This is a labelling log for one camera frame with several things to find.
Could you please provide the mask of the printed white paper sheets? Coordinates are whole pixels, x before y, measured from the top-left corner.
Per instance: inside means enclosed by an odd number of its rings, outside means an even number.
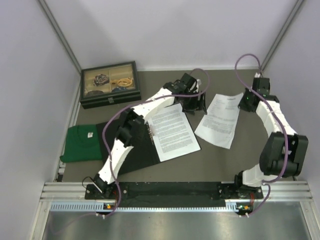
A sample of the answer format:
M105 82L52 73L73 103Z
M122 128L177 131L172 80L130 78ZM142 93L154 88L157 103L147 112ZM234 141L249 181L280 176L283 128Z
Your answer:
M229 150L240 113L238 105L243 96L243 93L234 96L216 94L195 134L214 146Z

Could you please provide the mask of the white folder black inside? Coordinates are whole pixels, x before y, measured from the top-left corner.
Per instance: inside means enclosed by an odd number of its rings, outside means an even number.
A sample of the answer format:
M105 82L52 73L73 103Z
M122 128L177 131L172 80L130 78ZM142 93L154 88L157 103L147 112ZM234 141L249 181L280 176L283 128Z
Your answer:
M109 153L104 144L102 135L103 129L107 123L108 122L102 122L96 125L103 164L106 163L109 157ZM114 146L118 126L119 120L115 119L111 122L106 130L105 139L111 150ZM181 134L179 133L177 136L173 136L171 134L169 136L170 142L168 142L171 145L166 145L165 148L163 148L166 151L166 157L159 157L159 153L162 154L162 151L158 151L157 147L155 146L152 130L150 129L149 123L146 123L143 128L141 128L141 134L138 142L136 142L136 146L134 146L134 148L128 153L124 163L121 165L118 171L118 176L201 150L201 147L195 138L195 134L191 133L190 135L186 131L182 132ZM179 137L180 135L182 140L173 140L173 137L176 139L176 137Z

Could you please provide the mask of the printed text paper sheet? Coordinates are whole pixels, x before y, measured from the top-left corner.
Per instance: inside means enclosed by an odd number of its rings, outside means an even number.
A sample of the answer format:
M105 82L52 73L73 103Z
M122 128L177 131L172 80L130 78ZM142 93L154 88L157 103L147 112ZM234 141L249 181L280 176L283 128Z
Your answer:
M152 125L154 145L161 163L201 149L181 104L162 109L148 124Z

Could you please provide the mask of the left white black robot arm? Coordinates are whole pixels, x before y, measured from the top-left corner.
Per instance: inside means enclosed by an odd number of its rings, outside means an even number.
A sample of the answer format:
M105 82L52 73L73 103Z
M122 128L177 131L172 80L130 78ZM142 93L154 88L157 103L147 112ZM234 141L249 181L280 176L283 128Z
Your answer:
M204 96L210 83L211 78L207 76L207 84L204 90L199 91L199 81L192 77L190 73L185 73L181 79L165 83L155 95L146 101L131 104L119 110L102 130L102 142L108 152L108 157L102 169L92 181L97 194L102 198L109 198L114 191L112 183L119 186L118 172L127 155L138 142L140 130L144 128L150 118L160 110L173 105L176 99L182 99L185 102L192 98ZM113 146L110 147L106 136L108 128L115 118L118 118L119 124Z

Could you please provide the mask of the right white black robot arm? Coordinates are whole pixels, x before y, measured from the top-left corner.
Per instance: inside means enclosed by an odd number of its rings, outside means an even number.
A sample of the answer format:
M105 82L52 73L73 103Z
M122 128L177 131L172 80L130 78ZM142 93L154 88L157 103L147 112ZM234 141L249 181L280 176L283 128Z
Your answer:
M309 140L289 125L279 99L270 94L270 87L269 78L256 73L238 104L240 110L258 115L268 135L259 163L234 177L233 192L239 198L245 198L265 182L296 177L302 171Z

